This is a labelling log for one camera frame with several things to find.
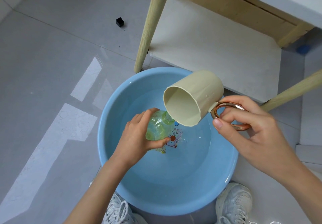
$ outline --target shoe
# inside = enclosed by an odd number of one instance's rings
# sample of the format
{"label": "shoe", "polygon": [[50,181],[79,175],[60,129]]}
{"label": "shoe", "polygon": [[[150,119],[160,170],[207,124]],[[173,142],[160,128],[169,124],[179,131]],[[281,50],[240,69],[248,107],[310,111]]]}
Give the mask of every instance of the shoe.
{"label": "shoe", "polygon": [[111,198],[102,224],[147,224],[139,214],[133,214],[128,202],[117,192]]}
{"label": "shoe", "polygon": [[216,201],[217,224],[249,224],[252,195],[239,183],[229,183]]}

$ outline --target person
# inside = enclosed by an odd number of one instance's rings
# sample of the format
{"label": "person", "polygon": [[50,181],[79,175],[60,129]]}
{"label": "person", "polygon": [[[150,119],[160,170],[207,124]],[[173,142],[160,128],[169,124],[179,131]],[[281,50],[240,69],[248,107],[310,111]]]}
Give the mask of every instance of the person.
{"label": "person", "polygon": [[[227,96],[224,101],[240,104],[247,111],[226,108],[220,118],[213,120],[218,132],[251,165],[282,184],[313,224],[322,223],[322,182],[297,158],[273,116],[246,96]],[[149,119],[157,110],[152,108],[137,114],[126,124],[115,152],[103,165],[65,224],[99,224],[102,220],[104,224],[146,224],[140,215],[131,212],[128,203],[115,189],[125,173],[148,150],[160,148],[170,140],[149,141],[145,138]],[[234,120],[252,126],[248,130],[248,139],[230,126],[229,123]],[[250,191],[238,183],[229,183],[217,198],[217,223],[249,223],[251,208]]]}

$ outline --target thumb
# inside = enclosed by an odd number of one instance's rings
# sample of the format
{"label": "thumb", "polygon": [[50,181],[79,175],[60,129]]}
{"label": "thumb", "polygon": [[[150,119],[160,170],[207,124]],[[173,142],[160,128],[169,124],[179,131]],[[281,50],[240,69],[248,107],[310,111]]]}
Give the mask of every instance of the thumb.
{"label": "thumb", "polygon": [[148,149],[150,150],[150,149],[162,148],[169,141],[170,141],[169,137],[166,137],[164,139],[157,140],[157,141],[148,141],[147,142]]}
{"label": "thumb", "polygon": [[227,139],[234,147],[243,155],[251,144],[250,141],[240,135],[229,123],[219,118],[212,121],[213,126],[217,129],[225,139]]}

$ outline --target gold handle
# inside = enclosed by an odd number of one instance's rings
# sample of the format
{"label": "gold handle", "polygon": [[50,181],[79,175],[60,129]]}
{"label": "gold handle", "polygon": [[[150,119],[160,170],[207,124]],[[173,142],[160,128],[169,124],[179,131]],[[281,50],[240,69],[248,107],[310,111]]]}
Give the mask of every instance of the gold handle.
{"label": "gold handle", "polygon": [[[247,111],[239,104],[235,104],[232,102],[219,102],[218,104],[216,104],[216,106],[210,112],[213,119],[219,118],[219,115],[217,114],[217,110],[222,107],[231,107],[231,108],[236,108],[236,109]],[[240,125],[231,124],[231,125],[237,131],[245,131],[251,127],[251,125],[249,125],[249,124],[240,124]]]}

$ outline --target tile floor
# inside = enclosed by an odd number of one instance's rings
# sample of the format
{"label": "tile floor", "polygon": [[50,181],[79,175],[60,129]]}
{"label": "tile floor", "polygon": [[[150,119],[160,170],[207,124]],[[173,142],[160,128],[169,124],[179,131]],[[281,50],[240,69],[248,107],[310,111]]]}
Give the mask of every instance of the tile floor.
{"label": "tile floor", "polygon": [[[96,132],[102,105],[134,75],[149,2],[24,0],[0,24],[0,224],[62,223],[86,191],[100,165]],[[115,24],[120,16],[123,28]],[[283,52],[279,92],[303,77],[303,62]],[[168,65],[147,56],[143,68],[158,66]],[[84,74],[92,86],[77,95]],[[293,147],[300,110],[298,99],[272,112]],[[86,119],[81,125],[74,125],[76,113]],[[294,198],[243,157],[233,180],[253,193],[251,221],[309,223]],[[211,224],[214,206],[215,201],[177,217],[133,209],[149,224]]]}

